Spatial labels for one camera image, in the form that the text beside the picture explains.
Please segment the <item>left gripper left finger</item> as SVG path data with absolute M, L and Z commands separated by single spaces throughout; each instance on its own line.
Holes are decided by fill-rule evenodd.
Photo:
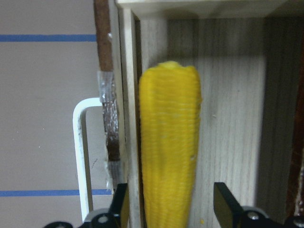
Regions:
M 120 183 L 114 193 L 109 214 L 111 228 L 127 228 L 129 224 L 129 189 L 127 183 Z

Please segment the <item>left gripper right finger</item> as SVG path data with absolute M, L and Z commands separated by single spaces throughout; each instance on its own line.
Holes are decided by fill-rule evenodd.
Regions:
M 223 182 L 213 185 L 213 209 L 221 228 L 238 228 L 243 208 Z

